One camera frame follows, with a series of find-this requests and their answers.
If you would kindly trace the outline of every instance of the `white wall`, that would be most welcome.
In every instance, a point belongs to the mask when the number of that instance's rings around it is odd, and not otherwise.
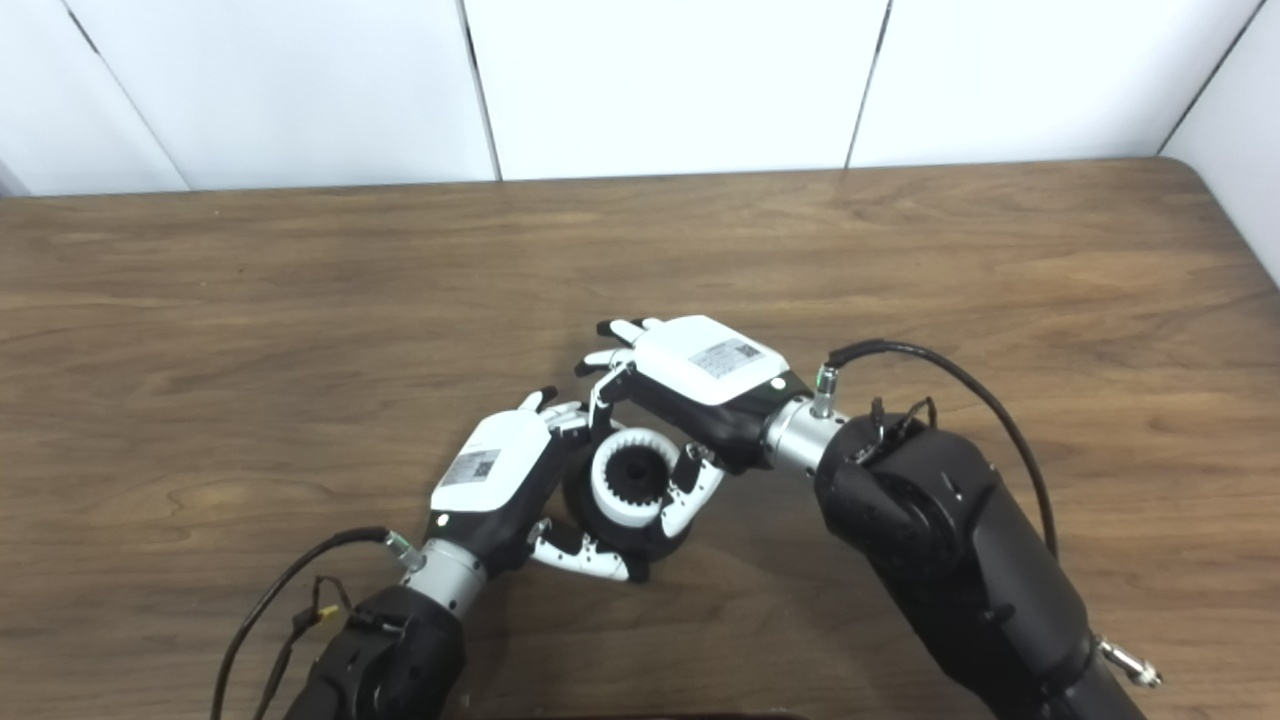
[[[884,0],[466,0],[507,179],[841,168]]]
[[[1258,12],[1165,155],[1199,172],[1280,282],[1280,0]]]
[[[1257,3],[0,0],[0,192],[1143,156]]]
[[[59,0],[0,0],[0,187],[187,190]]]
[[[852,167],[1155,155],[1258,0],[897,0]]]
[[[193,188],[494,179],[456,0],[68,5]]]

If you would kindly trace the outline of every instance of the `black arm segment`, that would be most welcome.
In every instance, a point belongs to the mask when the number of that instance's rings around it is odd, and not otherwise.
[[[465,664],[461,621],[393,585],[355,607],[284,720],[433,720]]]
[[[1103,666],[1084,601],[996,469],[920,424],[887,452],[852,419],[823,457],[828,529],[867,553],[916,635],[998,720],[1144,720]]]

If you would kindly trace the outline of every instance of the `metal fitting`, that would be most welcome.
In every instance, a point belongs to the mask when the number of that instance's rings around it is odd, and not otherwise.
[[[819,420],[831,418],[836,405],[836,382],[840,379],[840,370],[831,365],[818,369],[818,380],[814,387],[813,405],[809,414]]]
[[[422,569],[422,565],[426,565],[426,556],[396,530],[388,533],[387,539],[383,542],[387,544],[387,550],[390,550],[396,560],[410,573],[416,573]]]
[[[1106,657],[1107,662],[1111,662],[1116,667],[1124,670],[1124,674],[1129,678],[1130,683],[1143,688],[1158,688],[1160,683],[1164,682],[1164,678],[1160,675],[1160,671],[1156,670],[1156,666],[1147,660],[1143,660],[1125,648],[1108,642],[1102,635],[1097,635],[1094,639],[1098,643],[1098,651],[1102,652],[1102,657]]]

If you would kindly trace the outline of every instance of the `white gear ring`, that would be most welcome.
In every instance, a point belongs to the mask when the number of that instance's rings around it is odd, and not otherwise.
[[[676,460],[680,459],[680,448],[657,430],[627,428],[607,437],[591,459],[591,497],[595,498],[595,505],[600,509],[600,512],[625,528],[643,528],[658,516],[658,512],[662,510],[662,501],[655,498],[644,505],[627,502],[614,495],[604,480],[604,466],[608,464],[609,457],[613,457],[620,450],[626,447],[653,450],[667,464],[667,473],[676,469]]]

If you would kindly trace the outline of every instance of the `panel seam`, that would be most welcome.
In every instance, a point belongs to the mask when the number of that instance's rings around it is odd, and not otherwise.
[[[489,118],[489,101],[484,94],[484,79],[480,77],[480,60],[476,58],[476,45],[471,38],[471,19],[467,17],[465,0],[456,0],[458,6],[458,20],[462,23],[462,38],[467,44],[467,60],[471,61],[471,82],[476,88],[476,101],[480,105],[480,124],[484,127],[484,140],[489,146],[489,163],[493,165],[493,177],[502,182],[502,161],[498,159],[498,141],[493,135],[493,120]]]
[[[147,117],[142,114],[142,110],[138,108],[138,104],[133,101],[133,96],[129,95],[129,91],[125,90],[124,83],[120,82],[119,76],[116,76],[115,70],[111,69],[111,64],[106,61],[106,56],[104,56],[102,53],[97,49],[97,44],[93,42],[93,38],[90,37],[88,31],[84,29],[84,26],[79,22],[79,18],[76,17],[76,12],[72,10],[72,6],[68,5],[67,3],[68,0],[61,0],[63,8],[67,9],[67,14],[72,17],[72,22],[76,23],[77,28],[79,28],[81,35],[84,36],[84,41],[88,44],[90,49],[93,50],[93,54],[97,55],[99,61],[102,63],[102,67],[106,69],[106,74],[111,77],[111,82],[114,82],[115,87],[120,90],[120,95],[124,96],[124,100],[129,104],[129,108],[133,109],[133,114],[137,115],[138,122],[141,122],[142,127],[146,128],[147,135],[151,136],[151,140],[156,143],[156,147],[160,149],[160,154],[164,155],[164,159],[169,161],[169,167],[173,168],[174,174],[178,176],[178,179],[182,181],[182,184],[187,187],[188,192],[192,191],[193,188],[191,187],[191,181],[188,181],[187,176],[183,174],[182,168],[179,168],[177,160],[173,159],[173,155],[169,152],[169,149],[165,147],[164,142],[160,141],[160,136],[156,135],[155,128],[151,127],[150,122],[147,122]]]
[[[876,77],[876,65],[879,63],[881,49],[884,46],[884,33],[888,32],[888,18],[893,13],[893,0],[884,3],[884,17],[881,18],[881,32],[876,37],[876,50],[872,53],[872,64],[867,68],[867,82],[863,85],[863,99],[858,102],[858,119],[854,120],[854,136],[849,138],[849,152],[845,154],[845,169],[854,161],[854,146],[858,143],[858,131],[863,127],[863,115],[867,113],[867,96],[872,94],[872,79]]]
[[[1192,109],[1196,108],[1197,102],[1199,102],[1201,96],[1204,95],[1206,90],[1208,90],[1210,83],[1213,82],[1213,78],[1217,77],[1219,70],[1222,69],[1222,64],[1226,63],[1226,59],[1231,56],[1231,53],[1235,50],[1235,46],[1240,42],[1240,38],[1244,37],[1244,33],[1248,32],[1249,26],[1253,24],[1253,19],[1258,17],[1258,12],[1262,10],[1262,6],[1266,4],[1267,0],[1258,0],[1258,4],[1253,8],[1253,12],[1249,13],[1249,18],[1244,20],[1243,26],[1240,26],[1240,31],[1235,33],[1234,38],[1231,38],[1231,44],[1226,46],[1226,51],[1222,53],[1222,56],[1217,59],[1217,64],[1213,65],[1213,69],[1210,70],[1208,77],[1204,78],[1204,82],[1199,86],[1199,90],[1196,91],[1196,96],[1192,97],[1192,101],[1187,104],[1185,109],[1183,109],[1183,114],[1178,117],[1178,122],[1174,123],[1172,129],[1170,129],[1169,135],[1165,136],[1165,141],[1160,143],[1160,149],[1156,150],[1156,155],[1164,155],[1165,149],[1169,147],[1169,141],[1171,141],[1174,136],[1178,135],[1178,128],[1183,127],[1183,123],[1187,122],[1187,117],[1192,114]]]

